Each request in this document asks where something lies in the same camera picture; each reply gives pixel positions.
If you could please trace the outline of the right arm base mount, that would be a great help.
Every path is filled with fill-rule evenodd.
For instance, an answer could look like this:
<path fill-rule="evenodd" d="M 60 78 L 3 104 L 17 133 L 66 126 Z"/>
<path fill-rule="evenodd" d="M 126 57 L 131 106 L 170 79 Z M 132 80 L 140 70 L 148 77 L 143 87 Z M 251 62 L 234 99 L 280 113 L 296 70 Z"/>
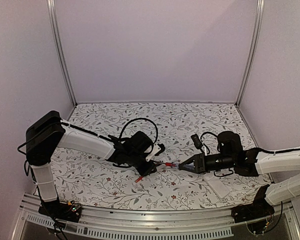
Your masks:
<path fill-rule="evenodd" d="M 235 223 L 251 221 L 275 213 L 274 207 L 268 204 L 263 198 L 254 200 L 250 204 L 240 204 L 231 209 L 231 216 Z M 270 224 L 269 220 L 263 220 L 261 223 L 249 223 L 248 230 L 254 235 L 264 234 Z"/>

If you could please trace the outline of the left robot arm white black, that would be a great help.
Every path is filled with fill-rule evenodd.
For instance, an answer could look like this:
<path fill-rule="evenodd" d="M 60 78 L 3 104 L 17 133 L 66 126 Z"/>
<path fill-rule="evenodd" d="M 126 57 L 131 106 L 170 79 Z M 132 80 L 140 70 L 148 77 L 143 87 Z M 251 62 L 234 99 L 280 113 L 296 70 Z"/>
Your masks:
<path fill-rule="evenodd" d="M 64 205 L 58 194 L 51 170 L 51 157 L 56 148 L 72 149 L 100 157 L 116 167 L 133 167 L 139 175 L 147 176 L 155 171 L 153 158 L 165 148 L 138 131 L 131 137 L 101 136 L 75 126 L 62 119 L 59 112 L 52 110 L 31 125 L 25 133 L 25 142 L 18 146 L 34 177 L 45 209 L 53 216 L 64 213 Z"/>

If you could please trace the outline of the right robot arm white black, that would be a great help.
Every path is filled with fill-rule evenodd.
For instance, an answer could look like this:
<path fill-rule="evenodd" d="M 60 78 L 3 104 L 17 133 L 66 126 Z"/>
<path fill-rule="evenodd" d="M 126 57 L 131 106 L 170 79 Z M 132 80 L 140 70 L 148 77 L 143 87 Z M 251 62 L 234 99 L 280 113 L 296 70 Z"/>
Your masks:
<path fill-rule="evenodd" d="M 269 173 L 300 171 L 300 146 L 282 150 L 259 147 L 243 149 L 240 136 L 223 131 L 216 137 L 218 153 L 201 152 L 180 163 L 179 170 L 195 174 L 231 169 L 242 177 L 257 177 Z M 300 196 L 300 173 L 282 182 L 261 187 L 249 206 L 252 218 L 259 218 L 273 206 Z"/>

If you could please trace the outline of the red blue screwdriver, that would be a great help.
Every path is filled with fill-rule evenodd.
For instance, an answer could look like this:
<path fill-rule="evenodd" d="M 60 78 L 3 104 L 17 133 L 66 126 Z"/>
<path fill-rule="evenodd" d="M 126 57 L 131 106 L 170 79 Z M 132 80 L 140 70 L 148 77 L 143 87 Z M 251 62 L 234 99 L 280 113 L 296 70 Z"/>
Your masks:
<path fill-rule="evenodd" d="M 172 162 L 159 162 L 159 161 L 154 161 L 154 163 L 159 166 L 166 166 L 166 167 L 171 167 L 171 168 L 178 168 L 178 164 L 172 163 Z"/>

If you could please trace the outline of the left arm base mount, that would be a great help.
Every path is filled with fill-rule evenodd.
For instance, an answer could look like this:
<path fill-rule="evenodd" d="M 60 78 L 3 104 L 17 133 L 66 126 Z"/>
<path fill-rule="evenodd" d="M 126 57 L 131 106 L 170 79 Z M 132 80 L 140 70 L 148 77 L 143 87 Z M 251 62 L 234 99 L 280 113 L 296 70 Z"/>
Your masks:
<path fill-rule="evenodd" d="M 78 223 L 82 214 L 82 205 L 74 201 L 64 203 L 58 199 L 50 202 L 41 202 L 38 213 L 68 222 Z"/>

